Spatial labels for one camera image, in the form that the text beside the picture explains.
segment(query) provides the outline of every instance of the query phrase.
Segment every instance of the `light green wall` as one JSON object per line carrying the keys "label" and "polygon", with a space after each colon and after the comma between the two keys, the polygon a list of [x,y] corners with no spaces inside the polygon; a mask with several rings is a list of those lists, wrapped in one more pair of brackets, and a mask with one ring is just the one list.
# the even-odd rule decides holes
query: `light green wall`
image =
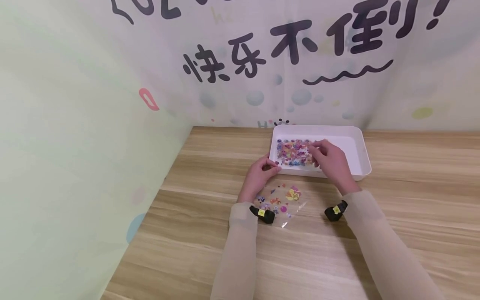
{"label": "light green wall", "polygon": [[191,125],[68,1],[0,0],[0,298],[99,299]]}

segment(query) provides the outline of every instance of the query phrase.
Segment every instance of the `wavy line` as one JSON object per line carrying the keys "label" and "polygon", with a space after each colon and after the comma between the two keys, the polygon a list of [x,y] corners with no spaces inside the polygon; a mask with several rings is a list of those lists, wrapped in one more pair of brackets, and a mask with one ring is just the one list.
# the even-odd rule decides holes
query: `wavy line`
{"label": "wavy line", "polygon": [[365,75],[366,73],[370,72],[370,73],[379,73],[381,71],[385,71],[388,67],[390,67],[393,63],[393,60],[389,61],[388,63],[386,63],[386,65],[384,65],[383,67],[379,68],[379,69],[376,69],[370,65],[367,65],[365,66],[360,73],[358,74],[352,74],[352,73],[349,73],[347,71],[342,71],[337,77],[335,78],[326,78],[326,77],[323,77],[323,76],[320,76],[317,80],[315,80],[314,82],[310,82],[306,79],[303,79],[303,83],[306,84],[306,85],[316,85],[316,84],[319,84],[320,82],[322,81],[325,81],[325,82],[328,82],[328,83],[332,83],[332,82],[335,82],[335,81],[338,81],[340,80],[342,77],[348,77],[348,78],[359,78],[359,77],[362,77],[363,75]]}
{"label": "wavy line", "polygon": [[117,7],[117,3],[115,2],[115,0],[111,0],[111,1],[112,1],[112,11],[113,11],[113,13],[114,14],[119,14],[119,15],[125,17],[130,22],[130,24],[133,25],[132,18],[126,12],[124,12],[123,10],[121,10]]}

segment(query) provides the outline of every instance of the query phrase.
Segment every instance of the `black wrist band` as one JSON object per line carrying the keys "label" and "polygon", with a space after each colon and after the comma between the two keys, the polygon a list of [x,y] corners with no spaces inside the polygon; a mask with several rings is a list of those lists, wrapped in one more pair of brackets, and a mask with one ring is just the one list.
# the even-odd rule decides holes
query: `black wrist band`
{"label": "black wrist band", "polygon": [[250,211],[267,224],[272,224],[275,220],[275,213],[273,211],[259,209],[253,205],[250,206]]}
{"label": "black wrist band", "polygon": [[337,206],[331,206],[327,209],[325,209],[325,215],[327,216],[328,220],[330,222],[336,222],[340,220],[340,218],[343,216],[343,213],[347,209],[348,203],[342,200],[342,203],[340,203]]}

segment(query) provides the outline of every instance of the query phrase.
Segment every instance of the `person's left hand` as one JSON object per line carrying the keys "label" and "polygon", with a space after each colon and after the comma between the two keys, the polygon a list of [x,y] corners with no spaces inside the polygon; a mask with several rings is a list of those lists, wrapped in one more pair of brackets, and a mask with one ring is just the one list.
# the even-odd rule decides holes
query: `person's left hand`
{"label": "person's left hand", "polygon": [[268,159],[268,154],[254,162],[252,166],[250,166],[250,169],[248,169],[237,203],[253,203],[255,196],[264,188],[267,180],[280,172],[281,169],[282,167],[277,166],[274,161]]}

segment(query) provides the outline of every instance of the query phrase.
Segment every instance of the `person's right hand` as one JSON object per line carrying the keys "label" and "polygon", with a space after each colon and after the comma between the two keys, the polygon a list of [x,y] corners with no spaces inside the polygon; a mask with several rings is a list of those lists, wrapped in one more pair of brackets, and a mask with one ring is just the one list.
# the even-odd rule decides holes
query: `person's right hand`
{"label": "person's right hand", "polygon": [[311,143],[308,146],[308,151],[313,157],[315,167],[320,166],[323,173],[343,196],[361,191],[350,173],[347,157],[342,149],[328,140],[322,140]]}

